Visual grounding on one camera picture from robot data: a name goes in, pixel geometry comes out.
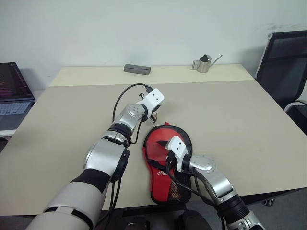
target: red bag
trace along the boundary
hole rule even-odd
[[[165,144],[173,137],[179,136],[187,151],[192,154],[192,143],[187,133],[177,126],[165,123],[154,127],[145,138],[143,153],[150,172],[150,193],[152,200],[157,204],[186,203],[191,198],[191,192],[177,185],[165,173],[165,159],[168,151]],[[190,176],[186,173],[171,170],[174,176],[183,184],[191,187]]]

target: laptop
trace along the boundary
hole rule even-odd
[[[16,129],[34,103],[16,63],[0,63],[0,131]]]

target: laptop screen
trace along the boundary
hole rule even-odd
[[[0,63],[0,101],[33,98],[15,62]]]

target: printed logo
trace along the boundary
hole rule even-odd
[[[158,176],[159,176],[159,175],[167,176],[167,174],[166,174],[165,172],[163,172],[163,171],[159,171],[159,172],[158,172]]]

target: black mesh pocket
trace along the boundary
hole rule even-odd
[[[191,179],[189,175],[174,170],[174,176],[179,182],[191,188]],[[171,186],[169,188],[168,193],[169,203],[186,203],[190,200],[190,198],[190,191],[176,184],[174,181],[171,182]]]

